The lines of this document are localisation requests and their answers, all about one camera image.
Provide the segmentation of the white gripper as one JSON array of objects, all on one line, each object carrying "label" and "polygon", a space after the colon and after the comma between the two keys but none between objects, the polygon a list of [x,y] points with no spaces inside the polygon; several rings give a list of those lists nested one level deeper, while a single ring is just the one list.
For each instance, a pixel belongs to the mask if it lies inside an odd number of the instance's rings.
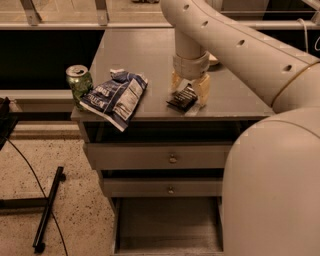
[{"label": "white gripper", "polygon": [[192,82],[192,88],[198,97],[199,104],[205,106],[210,92],[210,76],[205,74],[209,66],[210,61],[208,52],[205,52],[196,58],[187,58],[176,53],[173,56],[171,91],[177,91],[182,79],[194,80]]}]

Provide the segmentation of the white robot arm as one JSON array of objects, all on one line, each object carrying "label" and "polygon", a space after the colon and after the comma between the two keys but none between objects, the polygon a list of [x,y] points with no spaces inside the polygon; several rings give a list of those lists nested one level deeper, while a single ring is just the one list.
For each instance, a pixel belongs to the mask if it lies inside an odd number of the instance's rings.
[{"label": "white robot arm", "polygon": [[320,256],[318,58],[244,26],[205,0],[161,0],[174,70],[199,76],[202,47],[273,114],[229,151],[222,185],[225,256]]}]

